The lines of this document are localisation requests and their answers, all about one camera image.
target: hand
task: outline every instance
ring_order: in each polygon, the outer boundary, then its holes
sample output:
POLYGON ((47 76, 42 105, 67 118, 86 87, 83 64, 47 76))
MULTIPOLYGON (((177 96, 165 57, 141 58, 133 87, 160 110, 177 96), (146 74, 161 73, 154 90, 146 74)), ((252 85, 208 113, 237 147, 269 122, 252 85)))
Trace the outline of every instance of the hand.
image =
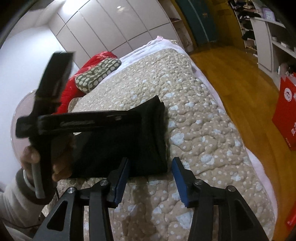
MULTIPOLYGON (((69 178, 72 175, 72 150, 73 150, 73 136, 63 138, 64 149, 63 152, 57 157, 52 157, 52 180, 58 182, 62 179, 69 178)), ((32 176, 31 164, 40 162, 40 154, 32 147, 27 146, 24 153, 20 158, 22 168, 26 171, 27 178, 30 183, 34 183, 32 176)))

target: gray polka dot pillow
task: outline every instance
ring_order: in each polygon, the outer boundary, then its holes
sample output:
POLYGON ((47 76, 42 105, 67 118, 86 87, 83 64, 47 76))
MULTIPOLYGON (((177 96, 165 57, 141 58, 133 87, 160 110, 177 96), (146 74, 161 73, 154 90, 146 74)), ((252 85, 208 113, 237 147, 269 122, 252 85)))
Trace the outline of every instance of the gray polka dot pillow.
POLYGON ((75 83, 78 89, 84 93, 91 92, 110 73, 117 70, 121 61, 117 58, 107 58, 87 72, 78 75, 75 83))

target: red shopping bag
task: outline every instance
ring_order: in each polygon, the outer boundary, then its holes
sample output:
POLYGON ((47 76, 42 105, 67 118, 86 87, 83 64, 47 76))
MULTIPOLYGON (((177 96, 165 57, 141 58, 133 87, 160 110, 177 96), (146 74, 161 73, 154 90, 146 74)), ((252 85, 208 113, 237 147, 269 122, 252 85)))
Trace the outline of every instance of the red shopping bag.
POLYGON ((296 150, 296 78, 282 77, 279 99, 272 118, 273 123, 287 142, 296 150))
POLYGON ((289 230, 292 230, 296 225, 296 202, 294 203, 293 208, 291 209, 288 217, 286 218, 286 226, 289 230))

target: wooden floor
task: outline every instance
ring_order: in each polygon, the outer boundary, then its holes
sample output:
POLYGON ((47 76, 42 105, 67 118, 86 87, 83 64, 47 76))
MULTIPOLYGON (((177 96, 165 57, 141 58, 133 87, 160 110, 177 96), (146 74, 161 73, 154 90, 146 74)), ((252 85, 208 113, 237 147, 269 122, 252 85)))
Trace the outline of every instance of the wooden floor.
POLYGON ((220 95, 246 147, 263 164, 278 203, 274 240, 284 241, 289 234, 284 221, 296 201, 296 152, 271 121, 277 88, 254 56, 233 47, 203 50, 191 58, 220 95))

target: metal screw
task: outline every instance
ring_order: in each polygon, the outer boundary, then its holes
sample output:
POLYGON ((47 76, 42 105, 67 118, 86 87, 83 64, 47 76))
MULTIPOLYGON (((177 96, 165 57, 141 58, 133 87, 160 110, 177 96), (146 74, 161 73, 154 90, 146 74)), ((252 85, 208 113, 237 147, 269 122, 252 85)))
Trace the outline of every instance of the metal screw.
POLYGON ((232 186, 232 185, 228 186, 227 189, 230 192, 235 192, 236 191, 236 188, 234 186, 232 186))
POLYGON ((68 193, 73 193, 73 192, 75 192, 75 190, 76 190, 75 187, 70 187, 70 188, 67 189, 67 192, 68 193))
POLYGON ((201 179, 196 179, 196 180, 194 181, 194 183, 195 183, 196 185, 202 185, 203 181, 202 181, 201 179))
POLYGON ((107 180, 101 180, 101 181, 100 181, 100 185, 101 185, 101 186, 106 186, 106 185, 108 185, 108 183, 109 183, 109 182, 108 182, 107 180))

